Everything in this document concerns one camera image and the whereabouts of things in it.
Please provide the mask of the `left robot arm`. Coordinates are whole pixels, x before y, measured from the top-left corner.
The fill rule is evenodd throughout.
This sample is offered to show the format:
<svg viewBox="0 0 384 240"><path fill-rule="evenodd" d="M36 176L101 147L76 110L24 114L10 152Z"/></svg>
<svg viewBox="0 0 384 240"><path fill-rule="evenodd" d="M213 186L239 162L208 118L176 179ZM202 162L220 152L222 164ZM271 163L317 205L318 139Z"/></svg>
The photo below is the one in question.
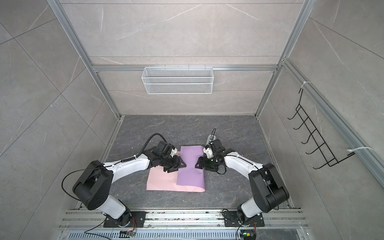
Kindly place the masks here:
<svg viewBox="0 0 384 240"><path fill-rule="evenodd" d="M99 210L108 217L124 221L131 214L129 208L110 195L112 183L130 174L163 167L164 172L172 173L185 168L186 163L177 156L177 149L165 141L143 150L136 156L111 163L91 162L73 186L73 193L88 210Z"/></svg>

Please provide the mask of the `pink wrapping paper sheet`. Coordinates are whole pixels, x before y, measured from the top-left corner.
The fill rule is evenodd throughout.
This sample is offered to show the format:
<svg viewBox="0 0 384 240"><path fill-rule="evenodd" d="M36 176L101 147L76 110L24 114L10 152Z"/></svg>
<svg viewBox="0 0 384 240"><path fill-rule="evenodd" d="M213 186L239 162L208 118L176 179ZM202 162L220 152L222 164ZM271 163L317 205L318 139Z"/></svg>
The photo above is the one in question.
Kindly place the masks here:
<svg viewBox="0 0 384 240"><path fill-rule="evenodd" d="M203 146L182 146L177 155L187 166L176 172L164 172L164 168L161 166L151 168L146 190L204 192L206 190L204 170L195 168L199 157L204 155L203 148Z"/></svg>

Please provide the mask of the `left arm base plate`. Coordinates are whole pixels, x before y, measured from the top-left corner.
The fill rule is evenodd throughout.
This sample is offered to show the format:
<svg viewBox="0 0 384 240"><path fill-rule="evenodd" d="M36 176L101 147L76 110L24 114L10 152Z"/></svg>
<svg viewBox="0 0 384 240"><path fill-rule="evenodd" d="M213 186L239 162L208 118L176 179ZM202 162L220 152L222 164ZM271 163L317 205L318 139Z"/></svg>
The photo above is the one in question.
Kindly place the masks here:
<svg viewBox="0 0 384 240"><path fill-rule="evenodd" d="M133 211L124 213L117 220L107 215L103 224L104 228L142 228L146 220L147 212L145 211Z"/></svg>

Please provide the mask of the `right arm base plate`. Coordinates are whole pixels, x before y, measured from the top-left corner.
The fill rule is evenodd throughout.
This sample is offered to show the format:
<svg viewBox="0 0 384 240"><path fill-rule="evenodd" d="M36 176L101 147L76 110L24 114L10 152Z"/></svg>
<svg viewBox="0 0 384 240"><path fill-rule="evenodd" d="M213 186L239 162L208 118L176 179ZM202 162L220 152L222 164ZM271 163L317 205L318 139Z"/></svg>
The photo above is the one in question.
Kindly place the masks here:
<svg viewBox="0 0 384 240"><path fill-rule="evenodd" d="M262 214L255 215L251 218L246 217L240 211L229 211L224 209L221 211L224 218L226 227L240 227L240 226L251 226L251 227L264 227L265 222Z"/></svg>

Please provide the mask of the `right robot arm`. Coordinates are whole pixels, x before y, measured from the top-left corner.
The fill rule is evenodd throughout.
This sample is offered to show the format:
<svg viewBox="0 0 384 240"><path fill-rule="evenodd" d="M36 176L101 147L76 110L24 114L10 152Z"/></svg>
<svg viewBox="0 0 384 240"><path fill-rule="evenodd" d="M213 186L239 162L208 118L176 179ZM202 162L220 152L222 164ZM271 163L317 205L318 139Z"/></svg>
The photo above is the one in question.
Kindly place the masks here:
<svg viewBox="0 0 384 240"><path fill-rule="evenodd" d="M223 166L224 170L233 169L250 181L252 197L237 208L240 223L278 209L280 204L289 200L289 191L273 164L253 162L233 149L226 149L219 139L206 145L203 152L195 165L196 169L219 173Z"/></svg>

